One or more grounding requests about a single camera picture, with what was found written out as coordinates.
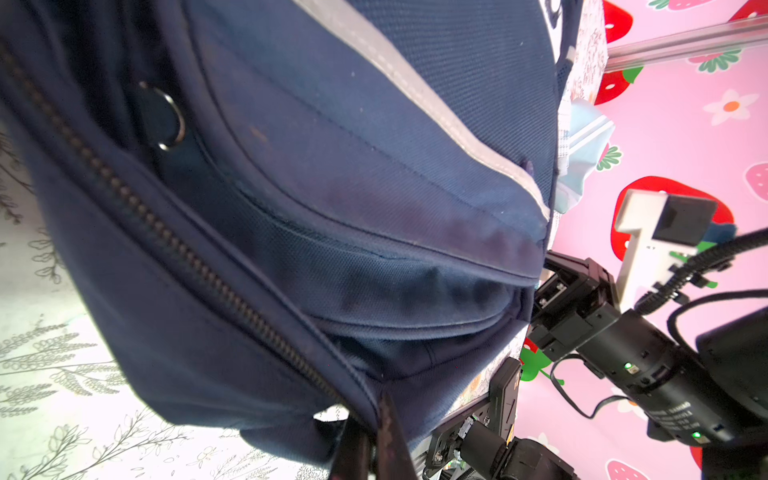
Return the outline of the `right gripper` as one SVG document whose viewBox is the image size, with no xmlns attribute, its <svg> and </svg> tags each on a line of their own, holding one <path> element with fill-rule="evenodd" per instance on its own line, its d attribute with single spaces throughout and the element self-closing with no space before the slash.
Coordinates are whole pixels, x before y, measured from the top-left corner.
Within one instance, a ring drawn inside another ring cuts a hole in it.
<svg viewBox="0 0 768 480">
<path fill-rule="evenodd" d="M 592 259 L 550 252 L 529 339 L 554 363 L 580 359 L 648 418 L 660 441 L 715 444 L 744 431 L 744 409 L 703 366 L 642 315 L 620 312 L 614 279 Z"/>
</svg>

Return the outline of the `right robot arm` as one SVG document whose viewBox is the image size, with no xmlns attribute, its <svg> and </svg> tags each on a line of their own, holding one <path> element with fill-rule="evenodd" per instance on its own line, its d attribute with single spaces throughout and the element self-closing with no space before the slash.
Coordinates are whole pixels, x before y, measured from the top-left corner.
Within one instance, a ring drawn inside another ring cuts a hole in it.
<svg viewBox="0 0 768 480">
<path fill-rule="evenodd" d="M 687 300 L 682 287 L 764 247 L 765 230 L 716 245 L 675 268 L 672 277 L 626 311 L 616 285 L 590 259 L 549 253 L 549 279 L 535 295 L 530 341 L 553 366 L 578 360 L 610 381 L 617 399 L 636 403 L 647 434 L 701 452 L 705 479 L 767 475 L 767 312 L 756 310 L 686 342 L 680 318 L 708 304 L 763 299 L 763 289 Z"/>
</svg>

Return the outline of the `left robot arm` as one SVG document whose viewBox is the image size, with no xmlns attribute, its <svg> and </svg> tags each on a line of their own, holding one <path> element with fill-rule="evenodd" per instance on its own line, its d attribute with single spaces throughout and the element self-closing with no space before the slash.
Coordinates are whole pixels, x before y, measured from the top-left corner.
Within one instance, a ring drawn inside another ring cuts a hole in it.
<svg viewBox="0 0 768 480">
<path fill-rule="evenodd" d="M 488 395 L 444 420 L 413 457 L 389 395 L 380 401 L 375 434 L 345 422 L 330 479 L 575 479 L 572 466 L 530 439 L 514 436 L 521 363 L 506 358 Z"/>
</svg>

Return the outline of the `navy blue student backpack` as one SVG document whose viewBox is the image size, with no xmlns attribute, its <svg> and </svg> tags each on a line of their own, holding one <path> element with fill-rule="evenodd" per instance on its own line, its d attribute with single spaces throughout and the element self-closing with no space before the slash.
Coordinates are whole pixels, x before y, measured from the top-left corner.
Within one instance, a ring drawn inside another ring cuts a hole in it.
<svg viewBox="0 0 768 480">
<path fill-rule="evenodd" d="M 531 321 L 578 1 L 5 1 L 1 115 L 137 395 L 326 466 Z"/>
</svg>

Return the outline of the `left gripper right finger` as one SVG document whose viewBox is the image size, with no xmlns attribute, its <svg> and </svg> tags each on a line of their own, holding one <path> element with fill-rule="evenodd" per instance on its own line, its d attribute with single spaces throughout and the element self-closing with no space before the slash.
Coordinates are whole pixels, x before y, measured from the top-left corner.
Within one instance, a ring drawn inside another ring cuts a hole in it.
<svg viewBox="0 0 768 480">
<path fill-rule="evenodd" d="M 381 396 L 379 410 L 376 478 L 378 480 L 416 480 L 416 471 L 399 415 L 394 401 L 387 392 Z"/>
</svg>

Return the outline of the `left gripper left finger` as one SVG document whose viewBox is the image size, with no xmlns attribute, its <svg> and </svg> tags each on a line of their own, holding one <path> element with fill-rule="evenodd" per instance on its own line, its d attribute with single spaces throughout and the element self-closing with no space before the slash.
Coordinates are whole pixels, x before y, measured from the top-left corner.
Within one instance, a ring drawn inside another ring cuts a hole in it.
<svg viewBox="0 0 768 480">
<path fill-rule="evenodd" d="M 348 418 L 330 468 L 329 480 L 366 480 L 371 462 L 371 437 L 355 419 Z"/>
</svg>

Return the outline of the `light blue cloth pouch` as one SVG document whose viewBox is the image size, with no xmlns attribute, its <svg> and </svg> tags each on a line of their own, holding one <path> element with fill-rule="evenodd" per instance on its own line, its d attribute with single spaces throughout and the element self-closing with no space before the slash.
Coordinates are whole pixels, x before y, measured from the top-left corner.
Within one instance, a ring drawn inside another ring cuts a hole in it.
<svg viewBox="0 0 768 480">
<path fill-rule="evenodd" d="M 565 214 L 583 198 L 587 178 L 598 163 L 615 131 L 615 123 L 584 99 L 571 102 L 569 124 L 561 137 L 566 155 L 558 161 L 554 209 Z"/>
</svg>

